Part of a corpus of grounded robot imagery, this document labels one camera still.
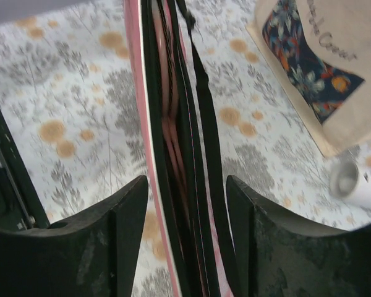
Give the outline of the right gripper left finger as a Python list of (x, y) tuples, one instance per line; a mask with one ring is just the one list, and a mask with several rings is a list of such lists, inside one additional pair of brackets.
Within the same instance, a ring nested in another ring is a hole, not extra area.
[(48, 228), (0, 230), (0, 296), (130, 296), (148, 181)]

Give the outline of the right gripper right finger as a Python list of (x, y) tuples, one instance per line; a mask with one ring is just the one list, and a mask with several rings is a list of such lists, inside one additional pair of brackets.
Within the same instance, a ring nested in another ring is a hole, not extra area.
[(322, 225), (226, 180), (235, 296), (371, 296), (371, 224)]

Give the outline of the white shuttlecock tube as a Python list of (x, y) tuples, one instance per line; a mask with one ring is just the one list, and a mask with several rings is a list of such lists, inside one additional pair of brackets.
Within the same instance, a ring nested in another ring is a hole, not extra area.
[(332, 167), (330, 194), (344, 203), (371, 210), (371, 168), (354, 161), (344, 161)]

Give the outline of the pink racket cover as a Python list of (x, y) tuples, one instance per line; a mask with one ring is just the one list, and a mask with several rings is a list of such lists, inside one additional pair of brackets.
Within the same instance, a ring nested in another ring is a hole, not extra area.
[(125, 1), (124, 19), (151, 191), (174, 296), (242, 294), (208, 75), (187, 54), (184, 1)]

